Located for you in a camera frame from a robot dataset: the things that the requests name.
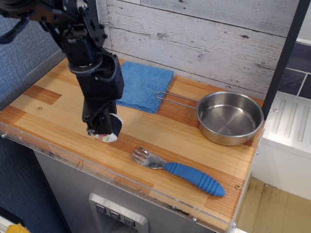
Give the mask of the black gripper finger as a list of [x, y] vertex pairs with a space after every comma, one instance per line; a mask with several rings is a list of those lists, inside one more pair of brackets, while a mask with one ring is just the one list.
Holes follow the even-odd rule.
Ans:
[[83, 113], [82, 113], [82, 121], [87, 124], [87, 133], [89, 135], [94, 134], [94, 125], [93, 125], [93, 119], [95, 118], [95, 114], [99, 110], [101, 106], [104, 104], [111, 102], [106, 101], [105, 99], [84, 99], [83, 104]]
[[94, 134], [111, 134], [113, 132], [111, 114], [116, 113], [117, 107], [114, 100], [101, 106], [93, 119]]

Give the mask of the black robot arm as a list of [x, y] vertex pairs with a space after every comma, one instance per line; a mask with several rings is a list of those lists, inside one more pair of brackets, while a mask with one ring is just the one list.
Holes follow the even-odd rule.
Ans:
[[3, 0], [0, 13], [18, 23], [0, 41], [10, 43], [29, 21], [37, 21], [49, 32], [68, 59], [76, 75], [84, 105], [82, 120], [87, 133], [118, 136], [122, 120], [116, 100], [123, 94], [124, 81], [118, 57], [103, 48], [107, 37], [98, 20], [93, 0]]

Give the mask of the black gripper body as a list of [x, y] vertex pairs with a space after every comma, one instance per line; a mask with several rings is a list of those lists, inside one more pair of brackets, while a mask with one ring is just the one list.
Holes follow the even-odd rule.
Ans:
[[87, 100], [117, 100], [123, 95], [124, 81], [116, 55], [101, 54], [95, 64], [76, 67], [75, 75]]

